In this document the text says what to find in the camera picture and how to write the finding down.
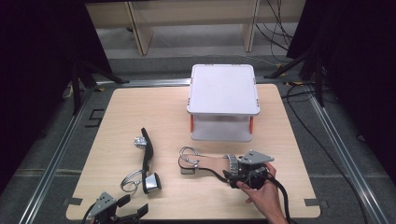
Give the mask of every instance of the black cable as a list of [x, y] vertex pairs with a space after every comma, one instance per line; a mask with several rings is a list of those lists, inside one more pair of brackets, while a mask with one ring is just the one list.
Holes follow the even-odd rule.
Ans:
[[274, 41], [274, 34], [272, 34], [272, 37], [271, 37], [271, 54], [272, 54], [272, 56], [277, 60], [277, 61], [280, 61], [280, 62], [282, 62], [282, 63], [289, 63], [289, 62], [287, 62], [287, 61], [283, 61], [283, 60], [280, 60], [280, 59], [278, 59], [276, 56], [275, 56], [275, 54], [274, 54], [274, 50], [273, 50], [273, 43], [275, 43], [275, 41]]
[[282, 48], [282, 49], [284, 49], [284, 50], [288, 50], [287, 48], [283, 47], [282, 45], [276, 43], [274, 39], [271, 39], [268, 35], [266, 35], [266, 34], [260, 29], [259, 25], [256, 24], [256, 27], [257, 27], [257, 29], [260, 31], [260, 33], [262, 33], [262, 35], [263, 35], [268, 41], [271, 42], [271, 44], [274, 43], [274, 44], [276, 44], [278, 47], [280, 47], [280, 48]]
[[280, 34], [280, 33], [274, 32], [273, 30], [270, 30], [270, 28], [268, 28], [267, 25], [265, 25], [265, 23], [263, 23], [262, 25], [264, 26], [264, 28], [265, 28], [267, 31], [271, 32], [271, 34], [282, 35], [282, 36], [286, 35], [286, 36], [288, 36], [288, 37], [290, 37], [290, 38], [293, 38], [292, 35], [289, 35], [289, 34]]
[[276, 15], [276, 12], [275, 12], [274, 8], [272, 7], [272, 5], [271, 5], [269, 0], [267, 0], [267, 3], [268, 3], [268, 6], [273, 11], [273, 14], [274, 14], [274, 16], [276, 18], [276, 25], [279, 25], [279, 28], [281, 29], [282, 33], [285, 34], [284, 37], [285, 36], [289, 36], [288, 33], [283, 28], [281, 17], [280, 17], [280, 9], [281, 9], [281, 5], [282, 5], [282, 1], [277, 1], [277, 15]]
[[356, 199], [358, 200], [358, 204], [359, 207], [361, 209], [361, 213], [363, 215], [363, 219], [364, 219], [364, 223], [367, 224], [367, 217], [366, 214], [364, 212], [364, 208], [363, 208], [363, 204], [361, 201], [361, 198], [359, 197], [359, 193], [356, 191], [355, 187], [353, 186], [353, 184], [350, 182], [350, 180], [347, 178], [347, 176], [344, 174], [344, 172], [341, 170], [341, 168], [338, 166], [338, 164], [335, 162], [335, 160], [332, 158], [332, 155], [330, 155], [329, 151], [326, 149], [325, 146], [323, 146], [320, 141], [315, 137], [315, 135], [306, 127], [306, 125], [303, 123], [303, 121], [300, 119], [300, 117], [297, 115], [297, 112], [294, 110], [294, 107], [291, 105], [290, 100], [289, 100], [289, 95], [291, 90], [296, 87], [296, 86], [292, 86], [289, 90], [288, 93], [286, 94], [286, 100], [287, 103], [291, 109], [291, 111], [293, 112], [294, 116], [297, 118], [297, 120], [300, 121], [300, 123], [303, 125], [303, 127], [306, 129], [306, 131], [315, 139], [315, 141], [319, 144], [319, 146], [323, 149], [323, 151], [325, 152], [325, 154], [328, 156], [328, 158], [330, 159], [330, 161], [332, 162], [332, 164], [334, 165], [334, 167], [338, 170], [338, 172], [341, 174], [341, 176], [345, 179], [345, 181], [348, 183], [348, 185], [350, 186], [350, 188], [352, 189], [353, 193], [355, 194]]
[[292, 95], [286, 95], [286, 96], [281, 96], [280, 98], [281, 99], [286, 99], [286, 98], [288, 98], [288, 97], [291, 97], [291, 96], [299, 96], [299, 95], [305, 95], [305, 94], [309, 94], [309, 95], [311, 95], [312, 96], [312, 93], [315, 93], [314, 91], [302, 91], [302, 92], [298, 92], [298, 93], [294, 93], [294, 94], [292, 94]]
[[[251, 186], [251, 180], [250, 180], [250, 179], [251, 179], [251, 177], [252, 177], [253, 172], [254, 172], [254, 171], [250, 171], [250, 172], [248, 173], [248, 177], [247, 177], [247, 179], [244, 181], [244, 184], [248, 183], [248, 185]], [[285, 187], [283, 187], [283, 185], [282, 185], [279, 181], [277, 181], [277, 180], [274, 178], [274, 176], [271, 175], [270, 173], [267, 173], [266, 175], [260, 175], [260, 176], [263, 177], [265, 180], [271, 181], [277, 188], [280, 189], [280, 191], [282, 192], [282, 195], [283, 195], [283, 204], [284, 204], [284, 207], [285, 207], [285, 217], [286, 217], [286, 220], [288, 221], [288, 223], [296, 223], [296, 222], [293, 221], [293, 220], [291, 219], [291, 217], [290, 217], [290, 211], [289, 211], [289, 196], [288, 196], [288, 193], [286, 192]]]
[[92, 208], [95, 206], [95, 203], [93, 203], [87, 210], [87, 212], [84, 215], [84, 218], [81, 220], [81, 224], [85, 224], [85, 221], [87, 220], [88, 214], [91, 212]]
[[[290, 101], [290, 102], [306, 102], [306, 101], [309, 101], [310, 99], [312, 99], [312, 98], [314, 98], [314, 96], [312, 95], [312, 94], [309, 94], [309, 97], [307, 97], [306, 99], [303, 99], [303, 100], [293, 100], [293, 101]], [[332, 101], [332, 100], [329, 100], [329, 99], [326, 99], [326, 98], [323, 98], [323, 101], [324, 102], [327, 102], [327, 103], [331, 103], [331, 104], [339, 104], [337, 101]]]

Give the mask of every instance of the wire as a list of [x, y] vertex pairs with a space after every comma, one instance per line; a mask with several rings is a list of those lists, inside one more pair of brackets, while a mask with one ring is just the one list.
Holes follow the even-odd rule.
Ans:
[[85, 221], [87, 220], [88, 214], [91, 212], [92, 208], [95, 206], [95, 203], [93, 203], [87, 210], [87, 212], [84, 215], [84, 218], [81, 220], [81, 224], [85, 224]]
[[[250, 172], [248, 173], [247, 179], [244, 181], [244, 184], [247, 183], [249, 186], [251, 186], [251, 177], [253, 176], [253, 173], [255, 173], [255, 171], [250, 171]], [[260, 176], [260, 177], [263, 177], [264, 181], [265, 181], [265, 180], [271, 181], [277, 188], [280, 189], [280, 191], [282, 192], [282, 195], [283, 195], [283, 204], [284, 204], [284, 208], [285, 208], [285, 217], [286, 217], [286, 220], [288, 221], [288, 223], [296, 223], [296, 222], [295, 222], [294, 220], [292, 220], [291, 217], [290, 217], [290, 211], [289, 211], [289, 196], [288, 196], [288, 193], [286, 192], [285, 187], [283, 187], [283, 185], [280, 184], [280, 182], [277, 181], [277, 180], [275, 179], [275, 177], [274, 177], [273, 175], [271, 175], [270, 173], [268, 173], [268, 172], [267, 172], [265, 175], [255, 173], [254, 176], [257, 176], [257, 175]]]
[[[278, 59], [278, 58], [275, 56], [274, 50], [273, 50], [273, 44], [277, 45], [278, 47], [280, 47], [280, 48], [282, 48], [282, 49], [284, 49], [284, 50], [289, 50], [289, 45], [290, 45], [291, 38], [292, 38], [292, 36], [289, 35], [289, 34], [286, 32], [286, 30], [284, 29], [284, 27], [283, 27], [283, 25], [282, 25], [281, 16], [280, 16], [280, 9], [281, 9], [281, 6], [282, 6], [282, 1], [281, 1], [281, 0], [277, 0], [276, 2], [277, 2], [277, 13], [275, 12], [275, 10], [274, 10], [273, 6], [271, 5], [270, 1], [267, 0], [268, 6], [271, 8], [271, 10], [273, 11], [274, 17], [276, 18], [276, 25], [275, 25], [274, 31], [271, 31], [271, 30], [264, 24], [264, 27], [265, 27], [268, 31], [270, 31], [270, 32], [272, 33], [272, 37], [270, 38], [269, 36], [267, 36], [267, 35], [260, 29], [260, 27], [259, 27], [257, 24], [256, 24], [256, 27], [258, 28], [258, 30], [260, 31], [260, 33], [262, 33], [262, 35], [263, 35], [268, 41], [271, 42], [271, 54], [272, 54], [272, 56], [273, 56], [276, 60], [278, 60], [278, 61], [280, 61], [280, 62], [282, 62], [282, 63], [289, 63], [289, 62], [287, 62], [287, 61], [283, 61], [283, 60]], [[276, 32], [276, 28], [277, 28], [277, 27], [280, 28], [280, 30], [282, 31], [282, 34]], [[285, 47], [283, 47], [282, 45], [276, 43], [275, 40], [274, 40], [275, 35], [281, 35], [281, 36], [283, 36], [283, 39], [284, 39], [284, 41], [285, 41], [285, 44], [286, 44], [288, 47], [285, 48]]]
[[[313, 84], [315, 84], [315, 82], [305, 83], [304, 85], [308, 85], [308, 84], [309, 85], [313, 85]], [[290, 83], [290, 85], [291, 86], [302, 86], [302, 84], [297, 84], [297, 83], [292, 83], [292, 82]], [[323, 90], [322, 92], [323, 93], [331, 93], [333, 91], [332, 90]], [[297, 92], [297, 93], [294, 93], [294, 94], [289, 94], [289, 96], [288, 95], [280, 96], [280, 98], [283, 100], [283, 99], [286, 99], [287, 97], [291, 97], [291, 96], [299, 96], [299, 95], [308, 94], [309, 97], [306, 98], [306, 99], [290, 101], [290, 102], [305, 102], [305, 101], [308, 101], [308, 100], [312, 99], [312, 97], [313, 97], [312, 93], [315, 93], [315, 92], [314, 91], [301, 91], [301, 92]], [[326, 101], [326, 102], [332, 103], [332, 104], [339, 104], [339, 102], [336, 101], [336, 100], [332, 101], [332, 100], [329, 100], [329, 99], [326, 99], [326, 98], [323, 98], [323, 100]]]
[[345, 181], [348, 183], [348, 185], [350, 186], [350, 188], [352, 189], [353, 193], [355, 194], [356, 199], [358, 200], [359, 203], [359, 207], [361, 209], [361, 213], [363, 215], [363, 219], [364, 219], [364, 223], [368, 223], [367, 222], [367, 216], [364, 212], [364, 208], [363, 208], [363, 204], [361, 201], [361, 198], [359, 197], [359, 193], [356, 191], [355, 187], [352, 185], [352, 183], [350, 182], [350, 180], [347, 178], [347, 176], [344, 174], [344, 172], [341, 170], [340, 166], [335, 162], [335, 160], [332, 158], [332, 155], [330, 155], [329, 151], [327, 150], [327, 148], [325, 146], [323, 146], [320, 141], [315, 137], [315, 135], [306, 127], [306, 125], [303, 123], [303, 121], [300, 119], [300, 117], [297, 115], [297, 112], [294, 110], [294, 107], [291, 105], [289, 97], [290, 97], [290, 93], [291, 90], [294, 89], [294, 87], [296, 86], [292, 86], [289, 90], [288, 93], [286, 94], [286, 100], [287, 103], [291, 109], [291, 111], [293, 112], [294, 116], [297, 118], [297, 120], [300, 121], [300, 123], [303, 125], [303, 127], [306, 129], [306, 131], [315, 139], [315, 141], [319, 144], [319, 146], [323, 149], [324, 153], [328, 156], [328, 158], [330, 159], [330, 161], [332, 162], [332, 164], [334, 165], [334, 167], [338, 170], [338, 172], [341, 174], [341, 176], [345, 179]]
[[256, 24], [256, 27], [257, 27], [257, 29], [260, 31], [260, 33], [262, 33], [262, 35], [263, 35], [268, 41], [271, 42], [271, 44], [275, 44], [275, 45], [277, 45], [278, 47], [280, 47], [280, 48], [282, 48], [282, 49], [284, 49], [284, 50], [288, 50], [287, 48], [285, 48], [285, 47], [283, 47], [282, 45], [280, 45], [280, 44], [278, 44], [277, 42], [275, 42], [274, 39], [271, 39], [270, 37], [268, 37], [268, 35], [266, 35], [266, 34], [260, 29], [260, 27], [259, 27], [258, 24]]

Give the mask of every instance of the metal rail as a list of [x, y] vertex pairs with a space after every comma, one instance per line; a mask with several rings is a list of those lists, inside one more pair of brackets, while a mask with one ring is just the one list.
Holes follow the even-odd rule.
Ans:
[[[308, 91], [314, 90], [310, 85], [305, 85], [305, 87]], [[352, 181], [352, 184], [355, 186], [357, 192], [361, 196], [361, 200], [365, 205], [367, 212], [370, 214], [373, 222], [377, 224], [389, 223], [380, 205], [378, 204], [378, 200], [376, 199], [373, 191], [371, 190], [363, 174], [361, 173], [361, 170], [359, 169], [356, 162], [354, 162], [341, 136], [338, 134], [337, 130], [332, 124], [332, 120], [327, 114], [326, 109], [324, 107], [321, 107], [315, 98], [311, 98], [311, 103], [316, 109], [320, 121], [322, 122], [324, 128], [326, 129], [326, 132], [330, 136], [332, 143], [334, 144], [335, 150], [337, 151], [341, 162], [344, 164], [346, 171]]]
[[57, 168], [61, 163], [62, 158], [64, 157], [64, 153], [67, 150], [67, 147], [70, 142], [70, 138], [72, 137], [77, 127], [77, 124], [81, 119], [82, 112], [84, 111], [85, 105], [87, 104], [92, 93], [93, 93], [93, 89], [88, 89], [86, 91], [86, 94], [84, 95], [84, 98], [82, 100], [81, 108], [76, 113], [76, 115], [74, 115], [71, 118], [67, 126], [67, 129], [64, 132], [64, 136], [62, 137], [60, 144], [56, 148], [56, 151], [51, 161], [49, 162], [49, 166], [45, 170], [44, 174], [41, 176], [40, 182], [38, 183], [38, 186], [35, 189], [35, 192], [21, 217], [20, 224], [33, 223], [33, 220], [35, 219], [35, 215], [37, 214], [38, 209], [40, 208], [41, 204], [44, 201], [44, 198], [48, 192], [48, 189], [50, 188], [50, 184], [53, 180], [53, 177], [56, 174]]
[[117, 87], [117, 88], [131, 88], [131, 87], [170, 87], [170, 86], [188, 86], [191, 83], [190, 78], [175, 78], [175, 79], [156, 79], [156, 80], [134, 80], [129, 83], [116, 84], [112, 81], [97, 82], [98, 87]]

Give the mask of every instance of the white plastic container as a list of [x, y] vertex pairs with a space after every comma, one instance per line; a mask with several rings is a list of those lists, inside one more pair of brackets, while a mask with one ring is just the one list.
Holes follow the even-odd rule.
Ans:
[[191, 72], [187, 111], [194, 140], [250, 141], [253, 117], [260, 113], [253, 67], [196, 64]]

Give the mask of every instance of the wrist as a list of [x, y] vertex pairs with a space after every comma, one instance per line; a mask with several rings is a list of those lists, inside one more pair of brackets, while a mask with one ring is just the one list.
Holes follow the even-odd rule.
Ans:
[[267, 220], [269, 224], [288, 224], [288, 221], [282, 214], [270, 216]]

